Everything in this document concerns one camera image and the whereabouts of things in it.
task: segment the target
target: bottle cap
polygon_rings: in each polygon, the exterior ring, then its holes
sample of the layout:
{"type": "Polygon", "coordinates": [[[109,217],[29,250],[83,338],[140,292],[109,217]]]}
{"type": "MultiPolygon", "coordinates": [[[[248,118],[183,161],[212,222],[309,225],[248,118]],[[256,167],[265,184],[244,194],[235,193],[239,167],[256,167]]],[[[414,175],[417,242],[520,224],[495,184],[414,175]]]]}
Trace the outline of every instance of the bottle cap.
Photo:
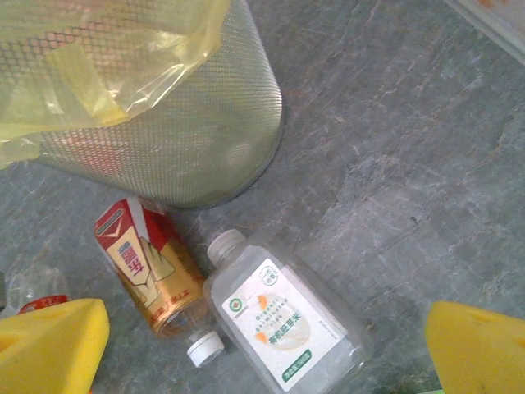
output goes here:
{"type": "Polygon", "coordinates": [[[228,230],[219,235],[208,247],[208,258],[217,266],[222,256],[228,253],[235,245],[246,240],[240,231],[228,230]]]}
{"type": "Polygon", "coordinates": [[[222,344],[221,338],[219,338],[216,332],[211,331],[203,337],[200,337],[200,339],[188,349],[188,356],[195,367],[199,368],[208,361],[213,360],[215,356],[223,350],[224,345],[222,344]]]}

